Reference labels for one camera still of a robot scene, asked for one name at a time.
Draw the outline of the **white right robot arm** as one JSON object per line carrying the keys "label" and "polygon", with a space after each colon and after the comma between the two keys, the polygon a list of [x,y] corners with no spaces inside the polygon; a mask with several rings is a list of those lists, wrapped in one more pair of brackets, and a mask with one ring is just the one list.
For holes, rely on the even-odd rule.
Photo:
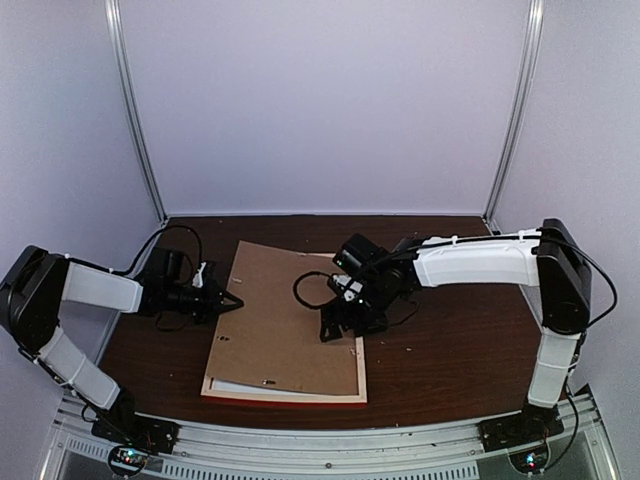
{"label": "white right robot arm", "polygon": [[335,254],[335,297],[321,305],[319,337],[357,336],[388,328],[386,311],[399,297],[453,284],[537,287],[542,337],[522,412],[513,419],[519,440],[530,442],[555,419],[555,409],[590,322],[591,269],[558,219],[517,233],[404,239],[393,250],[355,234]]}

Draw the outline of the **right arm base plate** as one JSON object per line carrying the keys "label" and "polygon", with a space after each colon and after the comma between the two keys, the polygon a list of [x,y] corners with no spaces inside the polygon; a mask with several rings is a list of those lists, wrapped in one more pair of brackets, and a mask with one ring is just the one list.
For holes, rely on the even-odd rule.
{"label": "right arm base plate", "polygon": [[563,433],[564,425],[557,419],[545,422],[514,414],[481,421],[478,430],[484,451],[493,452],[542,442],[549,436]]}

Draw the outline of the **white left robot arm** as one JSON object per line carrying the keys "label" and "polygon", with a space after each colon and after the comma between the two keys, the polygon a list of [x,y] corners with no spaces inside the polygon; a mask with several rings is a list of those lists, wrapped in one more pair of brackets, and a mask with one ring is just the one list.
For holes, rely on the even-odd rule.
{"label": "white left robot arm", "polygon": [[136,276],[28,245],[1,282],[1,325],[20,353],[63,387],[105,415],[106,429],[123,444],[137,442],[144,424],[127,389],[102,371],[68,335],[66,308],[154,317],[173,312],[196,323],[243,307],[216,281],[211,261],[181,277],[185,253],[153,248]]}

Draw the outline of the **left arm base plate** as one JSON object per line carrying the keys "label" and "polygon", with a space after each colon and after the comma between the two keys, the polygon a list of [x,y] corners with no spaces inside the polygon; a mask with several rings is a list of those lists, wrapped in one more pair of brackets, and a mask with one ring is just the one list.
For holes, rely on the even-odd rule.
{"label": "left arm base plate", "polygon": [[173,453],[179,430],[180,427],[175,422],[137,415],[134,425],[127,433],[123,429],[109,426],[104,420],[98,420],[91,427],[91,434],[157,455]]}

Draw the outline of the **red landscape photo print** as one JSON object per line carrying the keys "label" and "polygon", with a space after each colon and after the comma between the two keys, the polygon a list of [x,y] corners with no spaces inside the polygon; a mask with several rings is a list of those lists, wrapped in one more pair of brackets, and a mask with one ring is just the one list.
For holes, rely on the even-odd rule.
{"label": "red landscape photo print", "polygon": [[257,394],[261,391],[259,387],[238,384],[213,378],[210,382],[210,390],[216,392],[230,392],[234,394]]}

